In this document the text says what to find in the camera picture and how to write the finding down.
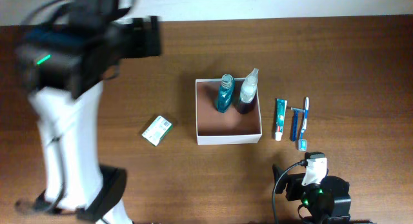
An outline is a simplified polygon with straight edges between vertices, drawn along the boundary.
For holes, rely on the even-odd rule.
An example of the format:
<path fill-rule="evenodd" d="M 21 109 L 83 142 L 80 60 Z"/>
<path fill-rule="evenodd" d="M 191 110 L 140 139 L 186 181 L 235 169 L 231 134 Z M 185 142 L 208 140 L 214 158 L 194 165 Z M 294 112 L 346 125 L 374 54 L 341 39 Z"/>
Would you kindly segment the teal toothpaste tube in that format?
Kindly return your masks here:
<path fill-rule="evenodd" d="M 277 112 L 276 112 L 276 130 L 275 140 L 281 141 L 283 135 L 283 127 L 285 122 L 285 113 L 287 109 L 287 100 L 277 99 Z"/>

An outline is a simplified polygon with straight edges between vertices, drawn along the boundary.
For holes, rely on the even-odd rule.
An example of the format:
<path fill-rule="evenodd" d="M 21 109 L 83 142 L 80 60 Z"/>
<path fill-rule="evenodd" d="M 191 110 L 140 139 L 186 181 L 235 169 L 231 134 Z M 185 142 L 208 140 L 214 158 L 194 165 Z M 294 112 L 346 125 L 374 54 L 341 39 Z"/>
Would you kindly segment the blue disposable razor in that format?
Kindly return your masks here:
<path fill-rule="evenodd" d="M 292 119 L 292 129 L 291 129 L 291 135 L 290 135 L 290 140 L 295 142 L 297 139 L 297 126 L 298 126 L 298 115 L 301 113 L 304 113 L 305 111 L 300 108 L 290 108 L 293 111 L 293 119 Z"/>

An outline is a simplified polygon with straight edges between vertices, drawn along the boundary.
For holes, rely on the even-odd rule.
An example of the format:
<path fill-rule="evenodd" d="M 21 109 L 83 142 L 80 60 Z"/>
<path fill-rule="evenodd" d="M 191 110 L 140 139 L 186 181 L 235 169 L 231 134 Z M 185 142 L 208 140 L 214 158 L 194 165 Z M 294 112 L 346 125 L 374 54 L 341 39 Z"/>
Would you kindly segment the green white soap box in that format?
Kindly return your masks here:
<path fill-rule="evenodd" d="M 158 146 L 173 125 L 163 116 L 157 116 L 150 126 L 142 133 L 142 136 L 153 146 Z"/>

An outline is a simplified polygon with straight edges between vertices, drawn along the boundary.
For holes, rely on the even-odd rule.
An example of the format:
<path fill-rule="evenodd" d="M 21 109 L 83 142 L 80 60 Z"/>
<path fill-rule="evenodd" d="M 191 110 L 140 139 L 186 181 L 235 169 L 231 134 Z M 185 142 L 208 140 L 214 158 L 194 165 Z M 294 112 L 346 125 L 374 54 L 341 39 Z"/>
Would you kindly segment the teal mouthwash bottle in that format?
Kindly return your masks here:
<path fill-rule="evenodd" d="M 230 74 L 225 74 L 221 78 L 219 94 L 216 98 L 216 109 L 218 112 L 225 113 L 232 103 L 234 91 L 234 78 Z"/>

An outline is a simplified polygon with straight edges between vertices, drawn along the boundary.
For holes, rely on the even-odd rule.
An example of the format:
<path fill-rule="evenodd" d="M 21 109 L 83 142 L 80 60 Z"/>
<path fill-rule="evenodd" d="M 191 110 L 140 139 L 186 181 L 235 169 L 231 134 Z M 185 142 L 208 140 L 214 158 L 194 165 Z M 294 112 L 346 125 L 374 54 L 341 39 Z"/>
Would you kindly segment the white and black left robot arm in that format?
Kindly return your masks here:
<path fill-rule="evenodd" d="M 123 59 L 161 54 L 156 16 L 127 19 L 121 0 L 54 0 L 57 10 L 33 25 L 22 21 L 16 67 L 37 114 L 46 187 L 23 215 L 75 214 L 90 223 L 130 223 L 123 204 L 127 173 L 100 164 L 97 116 L 106 71 L 119 75 Z"/>

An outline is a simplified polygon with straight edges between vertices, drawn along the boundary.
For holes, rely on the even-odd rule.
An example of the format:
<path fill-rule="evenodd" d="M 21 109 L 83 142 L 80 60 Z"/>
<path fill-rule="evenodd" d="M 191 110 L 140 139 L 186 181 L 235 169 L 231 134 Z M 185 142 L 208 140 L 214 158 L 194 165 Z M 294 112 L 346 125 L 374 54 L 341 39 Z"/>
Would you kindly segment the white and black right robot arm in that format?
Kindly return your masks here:
<path fill-rule="evenodd" d="M 325 176 L 319 184 L 303 185 L 304 173 L 289 174 L 276 165 L 272 171 L 272 202 L 276 194 L 283 192 L 287 201 L 300 201 L 298 209 L 306 208 L 310 212 L 307 217 L 299 217 L 302 223 L 350 223 L 349 182 L 337 176 Z"/>

